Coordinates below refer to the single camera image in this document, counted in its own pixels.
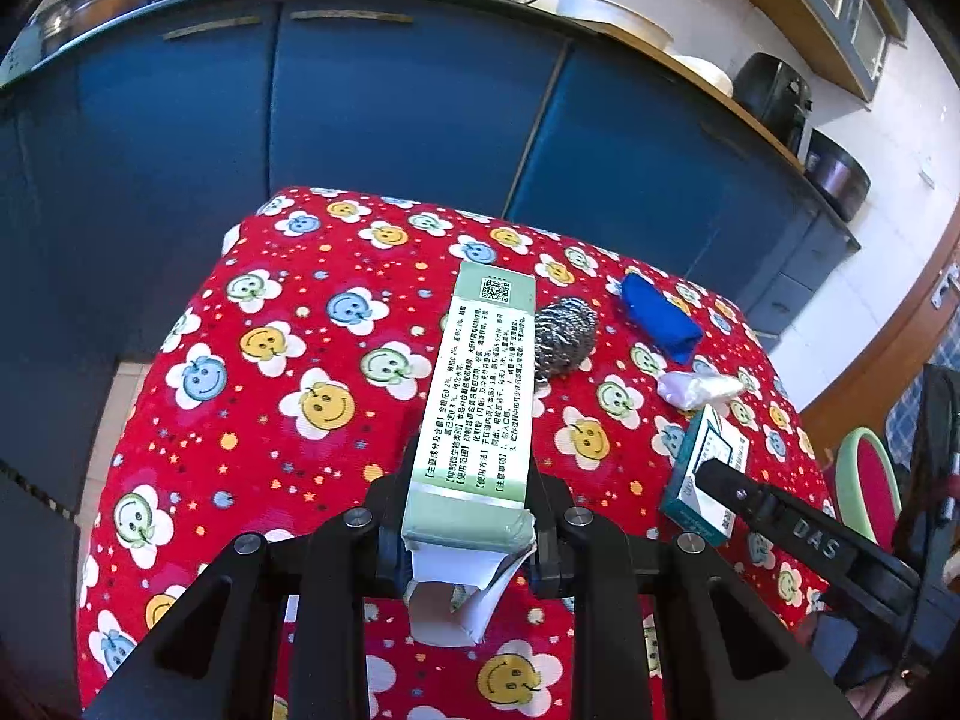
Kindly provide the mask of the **light green medicine box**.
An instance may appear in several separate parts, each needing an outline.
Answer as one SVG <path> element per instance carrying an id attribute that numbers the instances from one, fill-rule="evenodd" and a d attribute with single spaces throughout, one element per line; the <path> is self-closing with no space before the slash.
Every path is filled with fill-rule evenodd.
<path id="1" fill-rule="evenodd" d="M 402 518 L 412 558 L 405 603 L 420 644 L 478 644 L 535 551 L 526 504 L 534 335 L 534 278 L 460 265 Z"/>

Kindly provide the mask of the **teal white medicine box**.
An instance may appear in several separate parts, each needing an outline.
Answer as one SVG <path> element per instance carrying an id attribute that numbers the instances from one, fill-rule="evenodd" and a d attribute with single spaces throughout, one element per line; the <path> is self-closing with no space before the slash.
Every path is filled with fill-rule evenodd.
<path id="1" fill-rule="evenodd" d="M 711 405 L 693 416 L 674 454 L 661 512 L 684 532 L 719 548 L 731 538 L 736 514 L 718 499 L 716 481 L 724 472 L 745 473 L 748 440 Z"/>

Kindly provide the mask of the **white plastic wrapper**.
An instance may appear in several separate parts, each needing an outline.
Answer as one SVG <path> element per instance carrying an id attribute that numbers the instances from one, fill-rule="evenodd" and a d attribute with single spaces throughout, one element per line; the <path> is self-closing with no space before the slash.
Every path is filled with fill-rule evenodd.
<path id="1" fill-rule="evenodd" d="M 669 371 L 658 378 L 658 395 L 680 411 L 727 403 L 745 392 L 739 379 L 724 374 Z"/>

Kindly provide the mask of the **blue lower kitchen cabinets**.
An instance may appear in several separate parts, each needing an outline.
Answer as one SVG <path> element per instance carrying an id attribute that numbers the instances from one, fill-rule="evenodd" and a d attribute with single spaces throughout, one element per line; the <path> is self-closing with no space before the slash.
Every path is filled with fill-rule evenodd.
<path id="1" fill-rule="evenodd" d="M 820 232 L 775 142 L 662 60 L 498 0 L 166 0 L 2 93 L 2 455 L 82 494 L 114 366 L 299 179 L 640 254 L 743 307 Z"/>

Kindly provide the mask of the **red bin with green rim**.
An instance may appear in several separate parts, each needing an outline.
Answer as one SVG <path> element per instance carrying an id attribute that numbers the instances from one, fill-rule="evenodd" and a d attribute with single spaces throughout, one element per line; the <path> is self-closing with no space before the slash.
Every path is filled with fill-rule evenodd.
<path id="1" fill-rule="evenodd" d="M 887 553 L 893 550 L 900 489 L 885 445 L 869 427 L 856 427 L 839 444 L 833 491 L 846 527 Z"/>

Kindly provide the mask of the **red smiley flower tablecloth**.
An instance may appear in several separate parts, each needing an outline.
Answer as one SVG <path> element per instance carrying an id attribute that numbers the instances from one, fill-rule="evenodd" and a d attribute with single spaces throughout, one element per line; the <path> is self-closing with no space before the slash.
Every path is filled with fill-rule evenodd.
<path id="1" fill-rule="evenodd" d="M 532 450 L 574 499 L 664 538 L 661 497 L 685 433 L 656 385 L 674 363 L 625 317 L 623 278 L 701 330 L 695 371 L 742 382 L 722 414 L 747 472 L 819 509 L 811 439 L 731 301 L 622 249 L 470 211 L 287 188 L 224 236 L 220 260 L 161 343 L 125 423 L 91 528 L 76 613 L 93 699 L 233 536 L 306 535 L 393 472 L 427 405 L 464 263 L 532 278 L 540 304 L 596 312 L 583 364 L 532 399 Z"/>

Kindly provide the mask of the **blue plaid cloth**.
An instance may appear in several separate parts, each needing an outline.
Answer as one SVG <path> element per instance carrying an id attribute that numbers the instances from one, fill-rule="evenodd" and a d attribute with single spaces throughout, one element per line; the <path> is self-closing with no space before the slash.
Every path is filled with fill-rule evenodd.
<path id="1" fill-rule="evenodd" d="M 896 466 L 910 468 L 914 436 L 918 427 L 919 406 L 923 396 L 923 372 L 919 372 L 885 418 L 885 442 Z"/>

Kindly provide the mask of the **wooden door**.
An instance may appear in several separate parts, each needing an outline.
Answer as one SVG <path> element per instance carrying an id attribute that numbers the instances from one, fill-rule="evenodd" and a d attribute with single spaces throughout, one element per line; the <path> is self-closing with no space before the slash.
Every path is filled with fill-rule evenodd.
<path id="1" fill-rule="evenodd" d="M 958 280 L 949 277 L 950 267 L 958 263 L 958 231 L 958 210 L 953 210 L 921 275 L 884 327 L 802 411 L 822 468 L 832 463 L 836 447 L 855 427 L 884 435 L 889 411 L 939 346 L 958 310 Z"/>

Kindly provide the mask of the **steel wool scrubber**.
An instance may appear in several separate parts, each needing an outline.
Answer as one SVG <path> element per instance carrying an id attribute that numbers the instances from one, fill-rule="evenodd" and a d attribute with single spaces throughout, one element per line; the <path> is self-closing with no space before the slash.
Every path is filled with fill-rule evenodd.
<path id="1" fill-rule="evenodd" d="M 535 314 L 535 385 L 566 376 L 596 346 L 597 314 L 584 299 L 558 298 Z"/>

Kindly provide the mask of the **blue cloth wad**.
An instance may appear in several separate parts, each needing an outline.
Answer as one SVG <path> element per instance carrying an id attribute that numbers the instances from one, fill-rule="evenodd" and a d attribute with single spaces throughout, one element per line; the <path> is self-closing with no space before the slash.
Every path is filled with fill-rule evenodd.
<path id="1" fill-rule="evenodd" d="M 620 283 L 626 316 L 666 356 L 677 364 L 688 364 L 703 340 L 703 330 L 682 309 L 665 299 L 649 281 L 628 273 Z"/>

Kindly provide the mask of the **dark rice cooker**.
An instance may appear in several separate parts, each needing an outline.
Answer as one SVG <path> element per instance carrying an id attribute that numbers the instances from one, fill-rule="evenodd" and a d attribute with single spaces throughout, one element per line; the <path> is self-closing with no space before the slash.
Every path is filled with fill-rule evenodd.
<path id="1" fill-rule="evenodd" d="M 854 220 L 871 190 L 871 177 L 866 169 L 820 130 L 811 133 L 805 177 L 845 223 Z"/>

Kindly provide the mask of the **white bowl on counter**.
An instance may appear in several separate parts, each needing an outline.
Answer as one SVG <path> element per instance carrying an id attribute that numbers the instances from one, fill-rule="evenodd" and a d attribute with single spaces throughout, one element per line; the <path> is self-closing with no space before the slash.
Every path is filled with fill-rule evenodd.
<path id="1" fill-rule="evenodd" d="M 721 70 L 713 62 L 701 57 L 693 57 L 693 55 L 680 54 L 672 55 L 672 59 L 677 60 L 679 64 L 703 78 L 706 83 L 714 86 L 727 98 L 734 98 L 734 83 L 732 83 L 731 76 L 727 75 L 726 71 Z"/>

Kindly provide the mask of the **black air fryer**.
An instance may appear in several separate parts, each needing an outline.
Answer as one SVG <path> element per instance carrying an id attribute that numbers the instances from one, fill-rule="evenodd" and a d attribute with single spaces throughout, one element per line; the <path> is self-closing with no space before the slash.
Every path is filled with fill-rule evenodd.
<path id="1" fill-rule="evenodd" d="M 800 156 L 812 90 L 799 71 L 776 55 L 755 52 L 734 76 L 734 101 Z"/>

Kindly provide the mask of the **large white basin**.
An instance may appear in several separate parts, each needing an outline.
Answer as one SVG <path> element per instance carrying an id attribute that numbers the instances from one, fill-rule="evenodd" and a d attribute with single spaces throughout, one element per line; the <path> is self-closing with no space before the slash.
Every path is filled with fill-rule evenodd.
<path id="1" fill-rule="evenodd" d="M 630 46 L 667 52 L 674 42 L 670 32 L 656 21 L 610 0 L 556 0 L 556 13 Z"/>

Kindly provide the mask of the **steel pot far left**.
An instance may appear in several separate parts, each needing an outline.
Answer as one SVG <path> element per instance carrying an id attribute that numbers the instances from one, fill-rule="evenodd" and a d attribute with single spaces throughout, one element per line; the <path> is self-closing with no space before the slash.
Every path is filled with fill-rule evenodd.
<path id="1" fill-rule="evenodd" d="M 70 43 L 71 39 L 144 4 L 146 0 L 57 0 L 31 20 L 39 29 L 41 55 L 47 57 Z"/>

